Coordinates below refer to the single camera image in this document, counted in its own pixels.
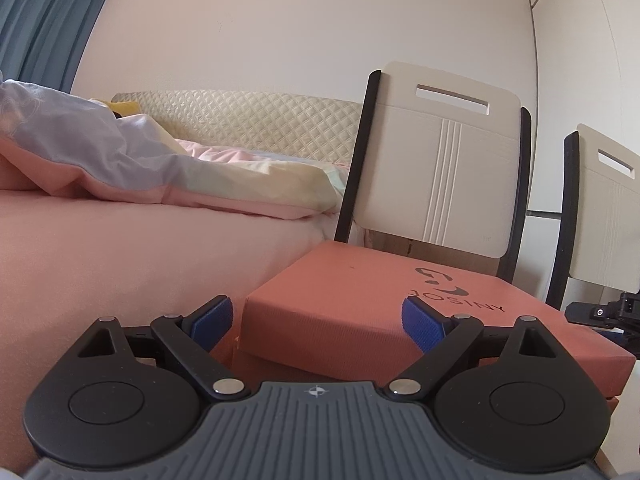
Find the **salmon pink box lid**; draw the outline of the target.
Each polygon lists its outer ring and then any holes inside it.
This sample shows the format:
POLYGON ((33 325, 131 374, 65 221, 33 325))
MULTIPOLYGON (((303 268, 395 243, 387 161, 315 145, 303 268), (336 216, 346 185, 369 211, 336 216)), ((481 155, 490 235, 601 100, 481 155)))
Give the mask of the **salmon pink box lid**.
POLYGON ((325 242, 247 297, 239 337, 267 342, 274 336, 351 336, 371 342, 408 336, 401 307, 411 296, 443 315, 466 313, 487 326, 511 326, 530 314, 555 338, 588 328, 570 324, 558 310, 500 278, 325 242))

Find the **right white folding chair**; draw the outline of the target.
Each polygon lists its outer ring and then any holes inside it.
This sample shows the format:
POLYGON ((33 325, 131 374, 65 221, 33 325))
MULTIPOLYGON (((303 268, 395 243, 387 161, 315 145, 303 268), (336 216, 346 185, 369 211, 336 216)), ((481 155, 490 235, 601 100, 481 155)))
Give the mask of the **right white folding chair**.
POLYGON ((584 124, 564 139, 560 229, 546 303, 570 279, 639 290, 639 155, 584 124))

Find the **white folding chair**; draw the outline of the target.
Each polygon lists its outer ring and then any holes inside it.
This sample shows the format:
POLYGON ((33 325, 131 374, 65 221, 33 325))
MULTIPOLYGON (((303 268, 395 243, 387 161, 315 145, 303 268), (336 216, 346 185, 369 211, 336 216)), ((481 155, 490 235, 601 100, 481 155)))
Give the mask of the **white folding chair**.
POLYGON ((570 279, 639 290, 639 155, 584 124, 564 139, 560 229, 546 303, 570 279))
POLYGON ((513 92, 426 66, 370 73, 334 238, 352 226, 497 261, 514 278, 532 115, 513 92))

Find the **pink bed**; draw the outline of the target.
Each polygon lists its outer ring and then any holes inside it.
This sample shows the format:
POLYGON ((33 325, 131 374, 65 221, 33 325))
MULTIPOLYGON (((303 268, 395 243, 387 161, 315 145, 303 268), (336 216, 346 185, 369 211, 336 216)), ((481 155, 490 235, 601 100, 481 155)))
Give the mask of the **pink bed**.
POLYGON ((1 194, 1 463, 35 454, 22 413, 32 389, 100 316, 145 325, 217 295, 236 306, 329 240, 332 214, 286 221, 168 205, 1 194))

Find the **left white folding chair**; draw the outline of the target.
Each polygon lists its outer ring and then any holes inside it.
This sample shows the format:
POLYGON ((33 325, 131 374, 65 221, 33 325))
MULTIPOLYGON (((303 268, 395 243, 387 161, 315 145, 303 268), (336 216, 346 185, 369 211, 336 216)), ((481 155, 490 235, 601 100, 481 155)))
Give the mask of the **left white folding chair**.
POLYGON ((334 238, 352 226, 497 261, 514 278, 532 115, 513 92, 426 66, 370 73, 334 238))

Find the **yellow plush toy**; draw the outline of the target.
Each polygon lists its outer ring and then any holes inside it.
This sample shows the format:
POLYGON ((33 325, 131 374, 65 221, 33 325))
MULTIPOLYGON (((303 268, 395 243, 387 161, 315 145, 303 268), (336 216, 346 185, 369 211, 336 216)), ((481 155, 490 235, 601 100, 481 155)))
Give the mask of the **yellow plush toy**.
POLYGON ((141 106, 136 101, 103 101, 103 104, 106 105, 118 118, 134 116, 142 113, 141 106))

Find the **pastel duvet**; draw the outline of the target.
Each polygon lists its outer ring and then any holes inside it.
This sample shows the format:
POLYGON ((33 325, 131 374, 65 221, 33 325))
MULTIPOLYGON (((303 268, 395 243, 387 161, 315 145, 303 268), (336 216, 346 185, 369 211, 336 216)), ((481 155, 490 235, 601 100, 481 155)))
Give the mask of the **pastel duvet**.
POLYGON ((330 214, 341 196, 317 164, 196 157, 153 118, 118 118, 106 105, 6 79, 1 157, 52 196, 259 214, 296 220, 330 214))

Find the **quilted cream headboard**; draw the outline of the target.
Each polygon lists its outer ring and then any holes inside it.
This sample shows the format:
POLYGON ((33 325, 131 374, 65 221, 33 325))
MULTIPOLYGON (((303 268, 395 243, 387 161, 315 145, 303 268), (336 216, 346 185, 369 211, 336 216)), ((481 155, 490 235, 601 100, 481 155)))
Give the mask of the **quilted cream headboard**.
POLYGON ((163 90, 119 92, 174 138, 229 148, 348 164, 362 105, 298 94, 163 90))

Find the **blue curtain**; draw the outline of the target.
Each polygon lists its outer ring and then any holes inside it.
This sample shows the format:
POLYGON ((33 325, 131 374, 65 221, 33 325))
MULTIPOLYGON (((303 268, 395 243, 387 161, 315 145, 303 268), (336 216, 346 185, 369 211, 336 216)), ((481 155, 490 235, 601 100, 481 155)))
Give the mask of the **blue curtain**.
POLYGON ((105 0, 1 0, 1 73, 64 92, 105 0))

